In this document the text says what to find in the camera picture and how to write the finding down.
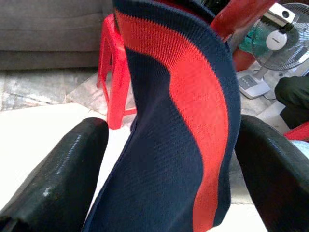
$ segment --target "cord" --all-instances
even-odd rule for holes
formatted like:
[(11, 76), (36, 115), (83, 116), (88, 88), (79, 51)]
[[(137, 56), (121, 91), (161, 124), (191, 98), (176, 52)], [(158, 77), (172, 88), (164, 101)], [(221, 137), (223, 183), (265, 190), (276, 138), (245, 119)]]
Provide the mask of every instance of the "cord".
[(276, 99), (277, 99), (277, 98), (270, 99), (270, 98), (265, 97), (265, 95), (263, 95), (263, 97), (266, 98), (266, 99), (269, 100), (269, 101), (273, 101), (273, 100), (276, 100)]

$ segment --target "leg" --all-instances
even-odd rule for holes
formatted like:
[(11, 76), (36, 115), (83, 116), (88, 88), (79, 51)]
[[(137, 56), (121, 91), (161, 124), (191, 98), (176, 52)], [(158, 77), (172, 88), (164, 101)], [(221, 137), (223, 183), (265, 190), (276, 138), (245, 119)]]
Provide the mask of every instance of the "leg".
[(275, 93), (286, 106), (281, 117), (289, 128), (309, 121), (309, 77), (285, 77), (277, 84)]
[(278, 101), (287, 107), (309, 110), (309, 77), (282, 78), (275, 93)]
[(130, 72), (124, 58), (122, 61), (117, 62), (112, 74), (112, 86), (107, 111), (107, 123), (111, 129), (118, 129), (121, 126), (129, 84)]
[(101, 87), (102, 82), (106, 81), (107, 73), (108, 71), (111, 70), (111, 64), (110, 64), (111, 58), (112, 58), (112, 52), (109, 47), (109, 42), (107, 38), (102, 38), (100, 57), (98, 62), (97, 87)]

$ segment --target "black trousers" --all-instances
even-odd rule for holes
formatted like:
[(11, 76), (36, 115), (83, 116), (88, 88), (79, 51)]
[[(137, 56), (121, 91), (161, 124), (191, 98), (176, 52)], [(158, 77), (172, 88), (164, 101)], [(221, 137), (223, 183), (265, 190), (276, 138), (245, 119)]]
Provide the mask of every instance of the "black trousers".
[(309, 121), (309, 76), (282, 78), (275, 94), (286, 106), (281, 116), (291, 129)]

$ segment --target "fan base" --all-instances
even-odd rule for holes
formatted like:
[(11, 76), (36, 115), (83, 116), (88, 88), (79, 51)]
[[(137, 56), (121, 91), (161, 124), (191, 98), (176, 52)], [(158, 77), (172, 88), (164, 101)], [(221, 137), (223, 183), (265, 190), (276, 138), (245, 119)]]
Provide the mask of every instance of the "fan base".
[(237, 79), (240, 92), (249, 99), (260, 97), (270, 91), (268, 84), (257, 79), (251, 70), (237, 72)]

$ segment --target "floor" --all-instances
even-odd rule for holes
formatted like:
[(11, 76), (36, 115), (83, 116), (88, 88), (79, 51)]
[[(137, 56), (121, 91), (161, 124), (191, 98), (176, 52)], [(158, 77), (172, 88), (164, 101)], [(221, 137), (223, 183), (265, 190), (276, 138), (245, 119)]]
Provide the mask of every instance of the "floor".
[[(274, 88), (282, 73), (265, 76)], [(0, 72), (0, 209), (11, 198), (30, 171), (48, 154), (62, 136), (86, 117), (105, 119), (103, 92), (96, 88), (96, 69), (62, 69)], [(273, 92), (267, 98), (272, 99)], [(243, 114), (257, 116), (281, 133), (288, 130), (278, 116), (282, 105), (260, 97), (241, 96)], [(129, 92), (127, 108), (134, 107)], [(124, 118), (119, 130), (110, 130), (96, 194), (104, 184), (129, 136), (134, 116)], [(232, 206), (222, 225), (212, 232), (266, 231), (254, 207), (235, 155), (231, 171)]]

